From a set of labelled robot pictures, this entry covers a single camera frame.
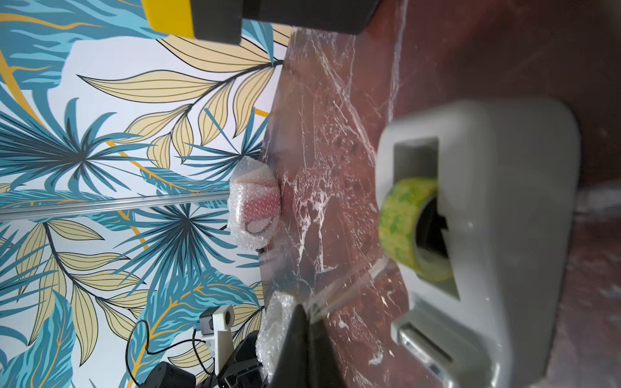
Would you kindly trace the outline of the clear bubble wrap sheet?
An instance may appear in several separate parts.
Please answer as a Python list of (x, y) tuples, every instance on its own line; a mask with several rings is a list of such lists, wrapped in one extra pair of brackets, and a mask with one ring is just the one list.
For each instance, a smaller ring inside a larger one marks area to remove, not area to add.
[(281, 216), (281, 190), (269, 166), (244, 157), (230, 178), (227, 229), (240, 247), (268, 246)]
[(271, 383), (276, 373), (289, 325), (298, 301), (294, 296), (275, 292), (262, 318), (256, 341), (256, 356), (261, 364), (261, 376)]

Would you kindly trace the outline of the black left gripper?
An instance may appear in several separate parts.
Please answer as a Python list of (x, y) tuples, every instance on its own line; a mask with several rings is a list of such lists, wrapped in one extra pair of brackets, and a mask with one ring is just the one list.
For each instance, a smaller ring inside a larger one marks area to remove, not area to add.
[(223, 371), (208, 379), (208, 387), (261, 388), (265, 386), (260, 372), (262, 364), (256, 355), (258, 335), (258, 331), (251, 332), (237, 346), (224, 365)]

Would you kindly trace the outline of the red mug black handle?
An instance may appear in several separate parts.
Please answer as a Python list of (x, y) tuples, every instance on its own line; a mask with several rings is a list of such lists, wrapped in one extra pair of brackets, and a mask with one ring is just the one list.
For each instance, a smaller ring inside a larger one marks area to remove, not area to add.
[(263, 234), (281, 213), (280, 189), (268, 183), (248, 183), (242, 189), (244, 230), (253, 235)]

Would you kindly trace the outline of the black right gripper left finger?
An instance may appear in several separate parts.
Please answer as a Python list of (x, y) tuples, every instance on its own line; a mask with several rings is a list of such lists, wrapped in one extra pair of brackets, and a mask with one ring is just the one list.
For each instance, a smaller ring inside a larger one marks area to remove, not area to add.
[(304, 388), (308, 382), (309, 323), (302, 305), (294, 307), (277, 368), (269, 387)]

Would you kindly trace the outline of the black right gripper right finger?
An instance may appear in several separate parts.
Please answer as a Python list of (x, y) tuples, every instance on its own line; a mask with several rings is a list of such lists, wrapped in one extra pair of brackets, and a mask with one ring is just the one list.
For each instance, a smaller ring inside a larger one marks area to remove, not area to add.
[(346, 388), (323, 320), (308, 332), (308, 381), (312, 388)]

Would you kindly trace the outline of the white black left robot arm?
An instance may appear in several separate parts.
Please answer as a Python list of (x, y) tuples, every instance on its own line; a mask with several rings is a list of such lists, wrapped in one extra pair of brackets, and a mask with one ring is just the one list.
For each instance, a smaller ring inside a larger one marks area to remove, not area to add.
[(224, 369), (202, 383), (192, 373), (162, 361), (139, 387), (263, 387), (262, 364), (256, 356), (258, 335), (258, 331), (251, 332), (234, 350)]

